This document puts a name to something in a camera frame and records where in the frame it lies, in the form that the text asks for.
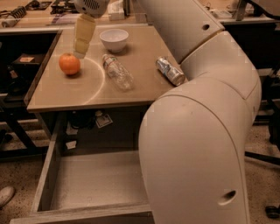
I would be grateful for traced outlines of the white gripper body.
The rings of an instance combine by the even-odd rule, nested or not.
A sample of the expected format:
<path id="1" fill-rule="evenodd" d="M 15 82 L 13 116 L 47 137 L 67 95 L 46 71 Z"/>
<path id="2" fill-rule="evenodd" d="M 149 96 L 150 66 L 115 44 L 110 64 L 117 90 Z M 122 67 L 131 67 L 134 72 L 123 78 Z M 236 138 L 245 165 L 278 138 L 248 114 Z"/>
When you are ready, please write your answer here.
<path id="1" fill-rule="evenodd" d="M 92 18 L 100 18 L 109 5 L 110 0 L 73 0 L 75 9 Z"/>

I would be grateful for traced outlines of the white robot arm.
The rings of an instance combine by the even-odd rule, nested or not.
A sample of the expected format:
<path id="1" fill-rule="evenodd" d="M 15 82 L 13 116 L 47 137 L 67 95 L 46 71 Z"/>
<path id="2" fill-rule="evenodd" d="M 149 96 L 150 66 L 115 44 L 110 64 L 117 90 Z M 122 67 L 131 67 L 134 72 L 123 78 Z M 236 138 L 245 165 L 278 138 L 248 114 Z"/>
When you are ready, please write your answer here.
<path id="1" fill-rule="evenodd" d="M 250 224 L 244 148 L 258 72 L 198 0 L 139 3 L 187 78 L 150 105 L 139 131 L 155 223 Z"/>

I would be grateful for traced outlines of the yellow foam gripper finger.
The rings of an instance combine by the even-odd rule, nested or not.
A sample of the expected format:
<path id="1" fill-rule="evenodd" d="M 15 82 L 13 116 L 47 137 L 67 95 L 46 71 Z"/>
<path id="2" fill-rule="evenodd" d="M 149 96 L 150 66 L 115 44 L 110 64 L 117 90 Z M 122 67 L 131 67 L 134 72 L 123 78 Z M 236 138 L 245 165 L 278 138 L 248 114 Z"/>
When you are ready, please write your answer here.
<path id="1" fill-rule="evenodd" d="M 80 14 L 74 28 L 73 54 L 83 59 L 89 48 L 90 41 L 95 32 L 95 19 L 85 14 Z"/>

